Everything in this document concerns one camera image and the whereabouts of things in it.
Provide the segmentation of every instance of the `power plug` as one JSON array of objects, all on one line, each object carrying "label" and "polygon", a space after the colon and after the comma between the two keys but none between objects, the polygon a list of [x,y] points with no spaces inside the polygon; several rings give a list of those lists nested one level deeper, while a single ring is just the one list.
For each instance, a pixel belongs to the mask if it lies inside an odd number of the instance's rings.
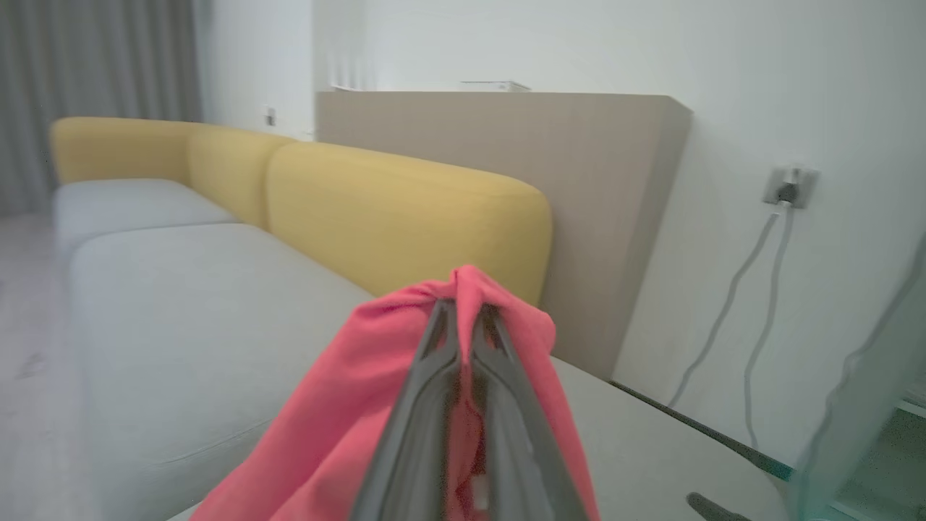
[{"label": "power plug", "polygon": [[801,166],[780,167],[771,171],[762,202],[777,205],[787,194],[793,208],[806,208],[820,172]]}]

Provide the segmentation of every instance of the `gray sofa seat cushion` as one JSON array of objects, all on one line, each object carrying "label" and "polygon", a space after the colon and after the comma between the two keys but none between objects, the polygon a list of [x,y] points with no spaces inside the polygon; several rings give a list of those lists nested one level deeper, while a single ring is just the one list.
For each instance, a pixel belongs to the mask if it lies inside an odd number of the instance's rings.
[{"label": "gray sofa seat cushion", "polygon": [[55,195],[58,252],[99,235],[185,224],[238,222],[194,190],[166,179],[112,179],[65,184]]},{"label": "gray sofa seat cushion", "polygon": [[201,501],[371,299],[245,224],[100,236],[69,280],[106,521],[163,521]]},{"label": "gray sofa seat cushion", "polygon": [[749,519],[787,521],[781,493],[739,454],[568,363],[553,364],[603,520],[704,521],[685,502],[700,492]]}]

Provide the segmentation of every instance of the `power socket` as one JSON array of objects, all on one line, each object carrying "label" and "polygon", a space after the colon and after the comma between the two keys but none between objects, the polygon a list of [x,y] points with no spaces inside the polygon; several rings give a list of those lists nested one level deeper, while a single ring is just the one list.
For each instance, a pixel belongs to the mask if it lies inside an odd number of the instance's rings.
[{"label": "power socket", "polygon": [[765,194],[762,196],[762,202],[769,204],[778,204],[778,189],[785,182],[797,184],[797,198],[795,199],[794,208],[806,208],[810,196],[813,195],[814,187],[820,178],[820,171],[804,168],[802,166],[779,167],[771,171],[769,183],[765,187]]}]

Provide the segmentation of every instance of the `sofa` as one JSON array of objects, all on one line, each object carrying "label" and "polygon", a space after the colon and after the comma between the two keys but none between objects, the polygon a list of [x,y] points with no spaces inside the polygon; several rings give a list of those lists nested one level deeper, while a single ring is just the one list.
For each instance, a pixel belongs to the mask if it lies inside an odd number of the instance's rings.
[{"label": "sofa", "polygon": [[[539,301],[550,209],[522,182],[202,123],[51,132],[56,248],[106,521],[187,518],[254,447],[353,308],[474,264]],[[554,360],[603,519],[699,519],[698,491],[786,519],[758,469]]]}]

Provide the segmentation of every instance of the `beige wooden panel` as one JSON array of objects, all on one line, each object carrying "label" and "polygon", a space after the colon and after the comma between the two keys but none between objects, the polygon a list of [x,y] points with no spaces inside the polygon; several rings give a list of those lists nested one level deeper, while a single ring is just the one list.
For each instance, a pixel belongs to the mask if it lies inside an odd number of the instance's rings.
[{"label": "beige wooden panel", "polygon": [[667,96],[320,93],[319,140],[497,172],[554,215],[556,355],[610,378],[687,135]]}]

